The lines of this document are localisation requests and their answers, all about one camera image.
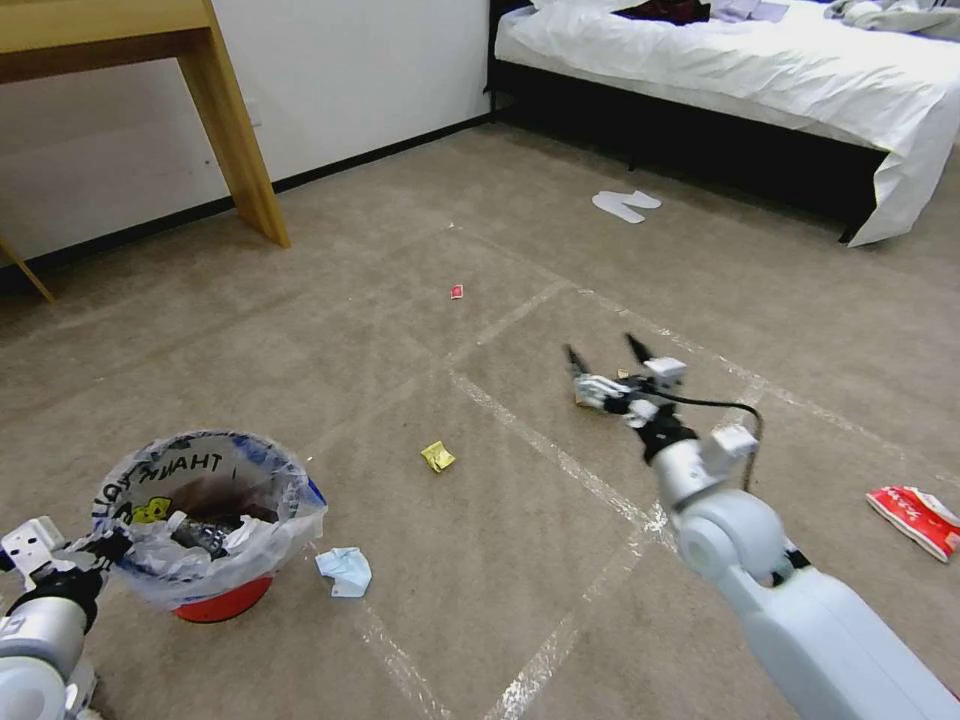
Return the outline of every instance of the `red snack bag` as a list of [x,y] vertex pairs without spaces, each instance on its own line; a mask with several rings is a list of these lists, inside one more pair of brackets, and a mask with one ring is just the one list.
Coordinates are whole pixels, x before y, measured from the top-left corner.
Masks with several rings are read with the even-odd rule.
[[915,487],[888,485],[868,492],[867,502],[941,562],[947,562],[960,544],[960,518],[933,495]]

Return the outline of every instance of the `white bed sheet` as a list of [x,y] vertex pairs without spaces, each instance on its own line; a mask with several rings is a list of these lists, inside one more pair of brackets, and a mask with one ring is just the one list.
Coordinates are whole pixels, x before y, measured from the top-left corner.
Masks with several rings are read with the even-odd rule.
[[823,5],[787,2],[779,23],[675,27],[621,18],[589,0],[561,0],[505,15],[495,53],[885,150],[874,176],[877,209],[850,245],[908,232],[960,130],[960,43],[850,28],[826,20]]

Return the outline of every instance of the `plastic trash bag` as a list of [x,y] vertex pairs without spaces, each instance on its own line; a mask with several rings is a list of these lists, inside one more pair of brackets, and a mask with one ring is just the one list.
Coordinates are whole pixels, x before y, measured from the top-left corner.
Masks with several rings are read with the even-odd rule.
[[[165,520],[250,515],[272,523],[236,554],[214,560],[176,543]],[[93,501],[95,531],[122,525],[133,547],[116,564],[141,597],[164,609],[207,600],[272,575],[320,537],[327,503],[292,453],[267,438],[197,430],[155,440],[124,458]]]

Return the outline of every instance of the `white wall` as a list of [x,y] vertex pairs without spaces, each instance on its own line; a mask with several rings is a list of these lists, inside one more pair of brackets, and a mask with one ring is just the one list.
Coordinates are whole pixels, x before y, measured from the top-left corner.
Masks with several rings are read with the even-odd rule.
[[[277,180],[484,112],[487,0],[215,0]],[[0,85],[0,233],[34,257],[227,194],[176,62]]]

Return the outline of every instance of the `beige carpet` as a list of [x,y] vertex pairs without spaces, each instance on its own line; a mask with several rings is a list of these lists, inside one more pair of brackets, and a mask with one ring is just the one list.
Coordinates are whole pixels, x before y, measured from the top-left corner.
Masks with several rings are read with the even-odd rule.
[[[663,200],[643,224],[590,203],[634,187]],[[958,193],[954,157],[910,236],[846,250],[497,125],[285,193],[288,251],[233,214],[131,244],[47,274],[55,306],[0,303],[0,526],[82,533],[124,454],[225,426],[294,449],[331,505],[317,547],[366,553],[362,601],[307,548],[213,626],[112,582],[88,647],[117,720],[793,717],[656,530],[639,443],[571,402],[561,344],[613,373],[631,330],[689,394],[759,403],[756,492],[960,688],[957,568],[863,500],[906,483],[960,510]]]

